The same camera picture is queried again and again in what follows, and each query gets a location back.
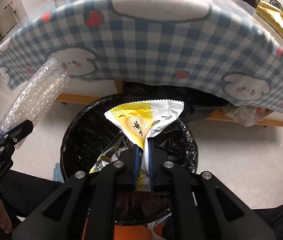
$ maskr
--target plastic wrapper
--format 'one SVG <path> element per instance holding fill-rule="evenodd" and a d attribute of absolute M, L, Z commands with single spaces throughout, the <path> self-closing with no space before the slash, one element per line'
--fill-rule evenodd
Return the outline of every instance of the plastic wrapper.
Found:
<path fill-rule="evenodd" d="M 266 108 L 256 106 L 226 106 L 224 114 L 244 126 L 252 126 L 265 118 Z"/>
<path fill-rule="evenodd" d="M 31 120 L 35 127 L 69 82 L 70 78 L 61 64 L 56 58 L 49 58 L 24 86 L 0 122 L 0 138 L 26 119 Z M 16 149 L 23 142 L 17 143 Z"/>
<path fill-rule="evenodd" d="M 107 164 L 117 161 L 121 151 L 131 147 L 131 142 L 124 135 L 123 131 L 120 131 L 98 157 L 96 164 L 90 169 L 89 173 L 101 171 Z"/>
<path fill-rule="evenodd" d="M 179 116 L 183 122 L 206 119 L 215 109 L 230 104 L 223 98 L 188 87 L 149 86 L 141 83 L 126 82 L 123 92 L 144 95 L 148 99 L 169 98 L 171 100 L 183 101 L 184 110 Z"/>
<path fill-rule="evenodd" d="M 158 135 L 174 122 L 183 110 L 184 102 L 161 99 L 126 103 L 105 113 L 105 117 L 122 129 L 133 144 L 143 149 L 137 190 L 151 191 L 147 138 Z"/>
<path fill-rule="evenodd" d="M 106 119 L 106 111 L 120 104 L 147 99 L 147 95 L 142 94 L 112 95 L 95 101 L 78 113 L 69 125 L 61 146 L 60 164 L 64 179 L 78 170 L 89 172 L 118 135 L 120 130 Z M 167 152 L 169 160 L 182 165 L 188 172 L 196 173 L 197 145 L 188 126 L 180 119 L 154 137 L 154 143 L 156 148 Z M 170 212 L 168 193 L 121 193 L 117 199 L 116 223 L 151 223 Z"/>

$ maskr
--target white floor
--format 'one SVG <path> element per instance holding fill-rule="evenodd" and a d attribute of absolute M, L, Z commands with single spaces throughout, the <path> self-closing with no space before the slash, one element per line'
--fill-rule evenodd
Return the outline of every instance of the white floor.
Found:
<path fill-rule="evenodd" d="M 0 80 L 0 120 L 21 87 Z M 13 155 L 13 169 L 52 179 L 64 133 L 83 106 L 55 102 Z M 283 204 L 283 128 L 216 121 L 188 124 L 198 145 L 198 172 L 211 171 L 251 208 Z"/>

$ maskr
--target blue cloth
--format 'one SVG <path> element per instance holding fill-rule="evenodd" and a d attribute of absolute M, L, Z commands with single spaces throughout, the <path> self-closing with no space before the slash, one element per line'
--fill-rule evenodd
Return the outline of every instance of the blue cloth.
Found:
<path fill-rule="evenodd" d="M 61 183 L 64 183 L 64 178 L 62 175 L 60 163 L 56 163 L 55 168 L 53 170 L 53 181 L 59 181 Z"/>
<path fill-rule="evenodd" d="M 51 56 L 72 78 L 186 86 L 283 113 L 283 49 L 240 0 L 53 0 L 0 44 L 14 89 Z"/>

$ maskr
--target white chair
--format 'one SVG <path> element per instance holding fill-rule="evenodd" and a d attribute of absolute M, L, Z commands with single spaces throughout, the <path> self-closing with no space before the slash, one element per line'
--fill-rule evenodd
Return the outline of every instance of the white chair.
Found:
<path fill-rule="evenodd" d="M 4 37 L 14 26 L 16 20 L 11 6 L 7 6 L 0 13 L 0 36 Z"/>

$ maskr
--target crumpled plastic bag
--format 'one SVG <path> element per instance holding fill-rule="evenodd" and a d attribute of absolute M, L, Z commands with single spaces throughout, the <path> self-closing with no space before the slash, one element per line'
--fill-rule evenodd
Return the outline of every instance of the crumpled plastic bag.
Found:
<path fill-rule="evenodd" d="M 64 179 L 78 170 L 88 173 L 118 135 L 119 128 L 107 120 L 104 113 L 120 104 L 143 100 L 147 100 L 146 95 L 112 95 L 95 101 L 78 113 L 65 132 L 61 146 L 60 164 Z M 154 143 L 156 148 L 167 152 L 169 160 L 196 173 L 197 145 L 188 126 L 180 119 L 154 137 Z M 120 193 L 115 220 L 118 225 L 141 225 L 170 212 L 169 193 Z"/>
<path fill-rule="evenodd" d="M 70 80 L 57 59 L 49 58 L 24 86 L 6 112 L 0 122 L 0 138 L 26 119 L 31 120 L 35 127 Z M 25 139 L 18 142 L 15 148 L 18 149 Z"/>
<path fill-rule="evenodd" d="M 266 108 L 257 106 L 233 106 L 223 108 L 224 114 L 246 127 L 264 120 Z"/>
<path fill-rule="evenodd" d="M 107 164 L 118 161 L 123 150 L 132 148 L 131 142 L 120 130 L 118 135 L 109 143 L 106 149 L 98 157 L 96 164 L 90 169 L 89 173 L 101 171 Z"/>

